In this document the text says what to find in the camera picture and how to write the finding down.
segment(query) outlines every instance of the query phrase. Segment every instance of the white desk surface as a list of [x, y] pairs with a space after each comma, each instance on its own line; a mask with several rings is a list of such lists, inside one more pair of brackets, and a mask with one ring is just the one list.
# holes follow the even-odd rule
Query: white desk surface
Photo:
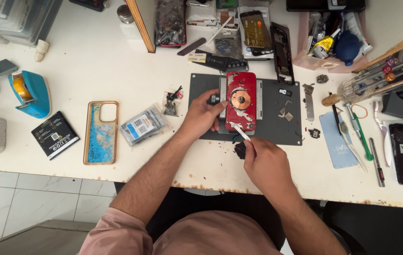
[[[123, 123], [152, 103], [161, 102], [164, 88], [177, 89], [182, 85], [185, 96], [179, 110], [185, 115], [190, 74], [219, 74], [215, 69], [189, 63], [185, 57], [177, 56], [179, 49], [159, 48], [156, 54], [148, 54], [141, 42], [126, 42], [116, 15], [120, 3], [112, 0], [110, 8], [98, 13], [64, 1], [47, 38], [49, 51], [40, 63], [34, 62], [34, 48], [13, 43], [0, 45], [0, 60], [9, 59], [20, 70], [38, 73], [47, 79], [52, 112], [62, 111], [81, 138], [80, 142], [49, 161], [31, 134], [43, 120], [14, 108], [19, 103], [6, 77], [1, 77], [0, 117], [7, 120], [7, 140], [6, 149], [0, 153], [0, 171], [127, 182], [173, 132], [148, 140], [133, 150], [118, 133], [116, 163], [86, 166], [82, 158], [88, 103], [118, 101], [119, 123]], [[284, 4], [284, 1], [273, 3], [274, 10], [280, 7], [282, 10], [278, 14], [272, 13], [271, 21], [289, 26], [294, 53], [299, 14], [284, 11]], [[198, 32], [189, 30], [188, 38], [193, 33]], [[250, 67], [250, 72], [258, 78], [276, 78], [273, 61], [250, 62]], [[310, 71], [295, 67], [295, 78], [301, 84], [315, 83], [316, 77], [322, 73], [328, 74], [329, 82], [315, 85], [314, 122], [306, 120], [307, 113], [301, 102], [303, 146], [282, 146], [288, 154], [299, 192], [309, 199], [403, 207], [403, 185], [397, 183], [390, 168], [383, 167], [385, 188], [378, 186], [371, 161], [364, 160], [369, 170], [367, 174], [360, 166], [334, 169], [323, 133], [319, 139], [314, 139], [304, 131], [306, 127], [321, 130], [318, 116], [332, 111], [331, 107], [321, 105], [321, 99], [352, 77], [352, 74], [329, 74], [324, 69]], [[375, 139], [379, 160], [381, 165], [385, 165], [382, 137], [372, 117], [371, 104], [371, 100], [360, 103], [369, 111], [369, 117], [361, 120], [361, 125], [365, 136]], [[350, 125], [346, 112], [342, 113], [342, 117]], [[168, 117], [174, 130], [179, 128], [183, 119]], [[357, 136], [353, 133], [351, 136], [358, 152], [365, 154]], [[233, 153], [233, 147], [231, 142], [220, 142], [220, 145], [218, 141], [195, 142], [182, 162], [173, 185], [259, 194], [260, 191], [244, 171], [244, 161]]]

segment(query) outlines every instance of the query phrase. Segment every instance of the blue tape dispenser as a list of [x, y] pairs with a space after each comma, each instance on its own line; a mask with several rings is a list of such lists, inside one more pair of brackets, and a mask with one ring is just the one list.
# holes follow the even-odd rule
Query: blue tape dispenser
[[52, 103], [44, 77], [28, 71], [15, 72], [9, 76], [9, 84], [22, 104], [16, 107], [17, 110], [38, 119], [50, 116]]

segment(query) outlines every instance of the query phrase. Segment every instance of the copper coil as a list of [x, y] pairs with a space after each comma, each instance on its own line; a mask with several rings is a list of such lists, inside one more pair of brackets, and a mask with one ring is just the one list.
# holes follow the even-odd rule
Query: copper coil
[[245, 110], [250, 105], [250, 96], [245, 90], [236, 90], [233, 92], [230, 98], [230, 102], [234, 108], [239, 110]]

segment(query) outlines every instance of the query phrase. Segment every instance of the battery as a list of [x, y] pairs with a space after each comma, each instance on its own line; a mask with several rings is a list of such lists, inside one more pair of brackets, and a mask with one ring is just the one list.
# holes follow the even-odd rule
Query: battery
[[49, 160], [54, 159], [80, 140], [60, 111], [53, 114], [39, 127], [31, 131], [31, 133]]

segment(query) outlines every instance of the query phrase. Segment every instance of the hairy forearm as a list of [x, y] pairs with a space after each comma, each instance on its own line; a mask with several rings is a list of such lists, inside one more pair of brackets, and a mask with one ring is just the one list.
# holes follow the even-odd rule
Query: hairy forearm
[[346, 255], [340, 242], [307, 206], [295, 187], [285, 201], [272, 198], [270, 201], [280, 215], [285, 235], [295, 255]]
[[128, 213], [147, 224], [167, 194], [192, 143], [176, 133], [126, 183], [110, 207]]

